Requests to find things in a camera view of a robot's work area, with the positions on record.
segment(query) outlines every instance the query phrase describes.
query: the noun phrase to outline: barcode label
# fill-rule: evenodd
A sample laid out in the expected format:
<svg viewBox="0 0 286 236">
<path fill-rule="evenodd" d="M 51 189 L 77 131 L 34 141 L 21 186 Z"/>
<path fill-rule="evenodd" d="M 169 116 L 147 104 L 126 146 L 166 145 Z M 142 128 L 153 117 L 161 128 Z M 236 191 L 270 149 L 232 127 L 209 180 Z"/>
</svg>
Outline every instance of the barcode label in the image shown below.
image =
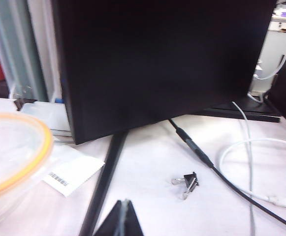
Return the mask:
<svg viewBox="0 0 286 236">
<path fill-rule="evenodd" d="M 60 178 L 57 174 L 55 174 L 53 172 L 51 172 L 49 174 L 49 176 L 51 176 L 53 179 L 57 180 L 60 184 L 62 184 L 64 186 L 68 185 L 68 183 L 64 179 Z"/>
</svg>

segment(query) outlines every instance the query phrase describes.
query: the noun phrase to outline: black binder clip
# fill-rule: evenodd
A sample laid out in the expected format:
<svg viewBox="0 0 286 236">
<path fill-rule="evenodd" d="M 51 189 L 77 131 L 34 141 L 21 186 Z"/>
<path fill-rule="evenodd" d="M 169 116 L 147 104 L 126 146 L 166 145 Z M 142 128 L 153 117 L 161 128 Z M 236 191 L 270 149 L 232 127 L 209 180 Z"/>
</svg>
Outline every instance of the black binder clip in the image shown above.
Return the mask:
<svg viewBox="0 0 286 236">
<path fill-rule="evenodd" d="M 196 186 L 199 185 L 195 172 L 190 175 L 185 175 L 184 178 L 173 178 L 171 183 L 173 185 L 186 183 L 187 190 L 182 194 L 184 200 L 187 199 L 188 195 L 195 189 Z"/>
</svg>

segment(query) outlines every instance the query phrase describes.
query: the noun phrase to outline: white cord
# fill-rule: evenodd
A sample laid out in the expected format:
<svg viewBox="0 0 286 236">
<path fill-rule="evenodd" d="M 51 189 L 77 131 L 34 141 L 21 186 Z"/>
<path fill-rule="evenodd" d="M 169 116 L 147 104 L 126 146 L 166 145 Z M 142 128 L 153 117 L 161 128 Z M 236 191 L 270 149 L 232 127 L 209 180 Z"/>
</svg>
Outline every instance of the white cord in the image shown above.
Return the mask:
<svg viewBox="0 0 286 236">
<path fill-rule="evenodd" d="M 220 172 L 223 173 L 222 169 L 223 169 L 223 161 L 226 157 L 226 155 L 235 147 L 238 146 L 240 144 L 244 144 L 244 143 L 249 143 L 249 142 L 261 142 L 261 141 L 270 141 L 270 142 L 277 142 L 277 143 L 283 143 L 286 144 L 285 140 L 280 140 L 280 139 L 272 139 L 272 138 L 260 138 L 260 139 L 247 139 L 247 140 L 243 140 L 237 143 L 232 144 L 231 146 L 229 146 L 221 155 L 220 159 L 219 159 L 219 169 Z M 241 188 L 240 186 L 237 186 L 241 191 L 255 197 L 258 198 L 260 200 L 264 200 L 270 203 L 273 203 L 277 206 L 280 207 L 286 207 L 286 198 L 285 197 L 279 197 L 279 196 L 266 196 L 266 195 L 262 195 L 262 194 L 256 194 L 253 191 Z"/>
<path fill-rule="evenodd" d="M 246 114 L 241 110 L 241 108 L 235 102 L 232 102 L 232 104 L 235 105 L 235 107 L 240 111 L 241 115 L 245 119 L 245 124 L 247 128 L 247 136 L 248 136 L 248 139 L 251 139 L 251 132 L 250 132 L 249 123 L 248 123 Z M 252 156 L 251 142 L 248 143 L 247 150 L 248 150 L 248 160 L 249 160 L 249 191 L 252 192 L 253 190 L 253 156 Z M 250 235 L 255 236 L 255 220 L 254 220 L 252 204 L 249 205 L 249 211 L 250 211 L 250 228 L 251 228 Z"/>
<path fill-rule="evenodd" d="M 250 94 L 250 92 L 248 92 L 247 93 L 247 96 L 251 99 L 251 100 L 253 100 L 254 102 L 257 102 L 257 103 L 263 103 L 263 95 L 261 95 L 260 96 L 260 100 L 257 100 L 256 98 L 254 98 L 251 94 Z"/>
<path fill-rule="evenodd" d="M 283 3 L 283 2 L 286 2 L 286 0 L 277 0 L 277 1 L 276 1 L 276 4 L 281 4 L 281 3 Z"/>
<path fill-rule="evenodd" d="M 271 74 L 269 74 L 268 76 L 264 77 L 264 78 L 259 78 L 256 74 L 253 75 L 253 78 L 254 79 L 257 79 L 257 80 L 267 80 L 267 79 L 270 79 L 272 78 L 274 75 L 276 75 L 277 72 L 280 71 L 281 67 L 284 65 L 286 61 L 286 55 L 284 55 L 280 65 L 277 67 L 277 69 L 275 71 L 273 71 Z"/>
<path fill-rule="evenodd" d="M 286 55 L 284 55 L 284 57 L 283 57 L 281 63 L 279 64 L 279 66 L 278 66 L 278 67 L 276 68 L 276 70 L 273 71 L 270 75 L 268 75 L 268 76 L 266 76 L 266 77 L 264 77 L 264 78 L 259 78 L 257 74 L 253 74 L 253 79 L 256 79 L 256 80 L 267 80 L 267 79 L 272 78 L 274 75 L 276 75 L 277 72 L 280 71 L 280 69 L 281 69 L 282 66 L 284 65 L 285 61 L 286 61 Z M 263 95 L 260 96 L 260 100 L 257 100 L 256 98 L 254 98 L 254 97 L 250 94 L 250 92 L 248 92 L 247 96 L 248 96 L 248 98 L 250 98 L 250 99 L 253 100 L 254 102 L 257 102 L 257 103 L 260 103 L 260 104 L 263 103 Z"/>
</svg>

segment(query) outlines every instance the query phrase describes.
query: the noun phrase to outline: white connector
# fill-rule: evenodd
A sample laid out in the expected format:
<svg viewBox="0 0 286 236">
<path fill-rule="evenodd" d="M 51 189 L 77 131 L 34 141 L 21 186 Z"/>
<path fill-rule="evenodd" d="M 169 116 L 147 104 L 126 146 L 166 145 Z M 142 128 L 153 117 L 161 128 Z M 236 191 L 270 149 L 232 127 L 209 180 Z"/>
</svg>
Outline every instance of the white connector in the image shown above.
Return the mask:
<svg viewBox="0 0 286 236">
<path fill-rule="evenodd" d="M 269 196 L 268 202 L 273 203 L 279 207 L 286 207 L 286 197 L 280 196 Z"/>
</svg>

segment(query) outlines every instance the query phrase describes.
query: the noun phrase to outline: monitor back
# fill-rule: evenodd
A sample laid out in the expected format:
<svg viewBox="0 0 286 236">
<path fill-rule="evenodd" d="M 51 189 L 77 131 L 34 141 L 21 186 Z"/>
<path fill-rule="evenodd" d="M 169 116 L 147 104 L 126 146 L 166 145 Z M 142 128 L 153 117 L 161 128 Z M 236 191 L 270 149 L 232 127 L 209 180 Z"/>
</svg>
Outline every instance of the monitor back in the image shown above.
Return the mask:
<svg viewBox="0 0 286 236">
<path fill-rule="evenodd" d="M 275 0 L 53 0 L 77 144 L 246 94 Z"/>
</svg>

